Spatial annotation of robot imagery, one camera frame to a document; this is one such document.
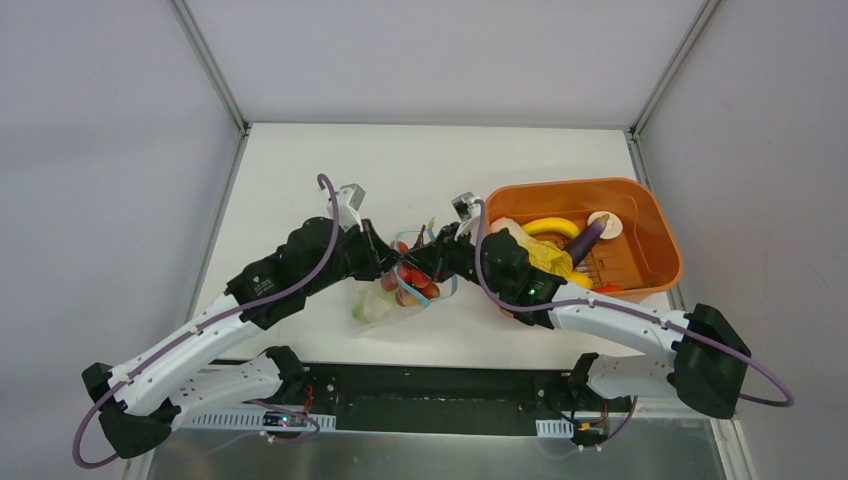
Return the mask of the clear zip top bag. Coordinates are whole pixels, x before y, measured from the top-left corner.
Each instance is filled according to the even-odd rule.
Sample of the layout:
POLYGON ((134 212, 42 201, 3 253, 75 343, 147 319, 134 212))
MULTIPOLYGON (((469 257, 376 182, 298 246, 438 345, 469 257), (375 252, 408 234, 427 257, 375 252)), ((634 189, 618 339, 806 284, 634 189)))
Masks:
POLYGON ((458 288, 456 276, 434 281, 409 263, 401 262, 377 280, 348 287, 350 318, 361 333, 386 327, 451 298, 458 288))

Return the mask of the white cauliflower toy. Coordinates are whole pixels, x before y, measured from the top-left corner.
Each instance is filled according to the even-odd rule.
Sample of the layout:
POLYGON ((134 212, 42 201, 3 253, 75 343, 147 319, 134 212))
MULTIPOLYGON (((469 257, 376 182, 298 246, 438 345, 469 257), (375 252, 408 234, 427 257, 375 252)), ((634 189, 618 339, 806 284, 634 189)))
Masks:
POLYGON ((353 296, 352 318, 364 326, 388 324, 400 319, 393 292, 360 290, 353 296))

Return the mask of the red peach cluster toy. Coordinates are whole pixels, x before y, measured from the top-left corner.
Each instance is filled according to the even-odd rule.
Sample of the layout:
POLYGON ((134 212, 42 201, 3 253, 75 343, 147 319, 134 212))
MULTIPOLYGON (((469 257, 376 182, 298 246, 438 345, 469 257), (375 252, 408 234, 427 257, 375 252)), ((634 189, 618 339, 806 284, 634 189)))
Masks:
POLYGON ((398 263, 383 274, 379 285, 384 292, 395 294, 395 302, 400 307, 426 307, 441 297, 440 287, 407 262, 398 263))

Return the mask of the dark purple eggplant toy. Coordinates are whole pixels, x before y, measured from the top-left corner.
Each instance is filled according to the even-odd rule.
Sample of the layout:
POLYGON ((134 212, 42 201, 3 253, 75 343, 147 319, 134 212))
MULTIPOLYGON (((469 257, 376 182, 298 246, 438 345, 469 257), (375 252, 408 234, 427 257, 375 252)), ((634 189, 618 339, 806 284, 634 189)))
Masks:
POLYGON ((564 252, 570 256, 574 267, 577 267, 588 256, 591 249, 601 238, 606 230, 608 219, 609 216, 607 214, 596 218, 573 240, 566 244, 564 252))

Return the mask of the white mushroom toy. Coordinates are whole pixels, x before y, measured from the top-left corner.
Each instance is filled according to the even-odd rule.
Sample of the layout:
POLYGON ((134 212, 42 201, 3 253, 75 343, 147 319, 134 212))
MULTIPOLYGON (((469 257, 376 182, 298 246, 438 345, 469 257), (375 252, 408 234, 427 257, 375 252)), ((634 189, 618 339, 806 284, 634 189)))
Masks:
POLYGON ((587 224, 591 226, 597 220, 602 220, 603 222, 603 230, 599 233, 601 240, 612 240, 623 233, 623 222, 616 214, 604 210, 595 211, 589 215, 587 224))

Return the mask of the orange plastic basket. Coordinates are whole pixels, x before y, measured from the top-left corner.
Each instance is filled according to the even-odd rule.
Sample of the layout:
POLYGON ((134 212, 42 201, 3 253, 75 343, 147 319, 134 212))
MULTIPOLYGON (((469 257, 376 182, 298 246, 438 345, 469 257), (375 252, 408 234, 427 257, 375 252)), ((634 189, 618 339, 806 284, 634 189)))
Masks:
POLYGON ((594 287, 620 285, 608 293, 637 302, 675 286, 683 260, 655 196, 626 178, 601 178, 502 187, 487 199, 487 216, 506 217, 523 225, 546 217, 562 217, 585 228, 595 211, 609 211, 623 222, 623 233, 599 240, 578 270, 594 287))

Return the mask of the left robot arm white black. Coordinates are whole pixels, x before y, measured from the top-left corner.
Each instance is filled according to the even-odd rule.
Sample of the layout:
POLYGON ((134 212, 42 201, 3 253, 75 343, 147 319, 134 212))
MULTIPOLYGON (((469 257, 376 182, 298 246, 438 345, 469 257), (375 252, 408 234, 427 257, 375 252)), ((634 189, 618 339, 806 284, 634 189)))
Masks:
POLYGON ((297 402, 304 367, 291 348, 269 347, 233 370, 203 373, 219 355, 304 309, 308 297, 348 278, 376 280, 401 258, 370 221, 343 230, 315 217, 286 243, 248 264, 193 320, 156 346, 115 366, 94 363, 82 380, 117 457, 163 443, 196 417, 237 402, 297 402))

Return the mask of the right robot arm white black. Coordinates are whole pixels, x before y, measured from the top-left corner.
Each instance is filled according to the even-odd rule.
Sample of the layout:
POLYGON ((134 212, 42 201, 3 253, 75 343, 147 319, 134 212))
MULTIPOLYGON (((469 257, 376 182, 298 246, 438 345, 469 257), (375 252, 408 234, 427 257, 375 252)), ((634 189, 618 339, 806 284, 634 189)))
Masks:
POLYGON ((404 254, 406 263, 434 280, 458 275, 478 285, 526 325, 581 332, 635 350, 630 357, 585 355, 567 384, 583 410, 605 398, 676 396, 709 417, 731 418, 751 351, 716 308, 654 310, 582 288, 531 265, 528 252, 505 230, 480 246, 470 234, 445 227, 430 243, 404 254))

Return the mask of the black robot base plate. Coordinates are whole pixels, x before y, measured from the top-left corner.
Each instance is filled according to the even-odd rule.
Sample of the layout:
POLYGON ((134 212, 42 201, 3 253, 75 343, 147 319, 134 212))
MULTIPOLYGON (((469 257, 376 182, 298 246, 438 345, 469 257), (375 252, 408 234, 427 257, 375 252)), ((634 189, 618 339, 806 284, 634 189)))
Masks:
POLYGON ((267 397, 310 402, 342 431, 527 437, 539 421, 624 413, 631 400, 605 400, 568 370, 471 369, 308 363, 302 380, 267 397))

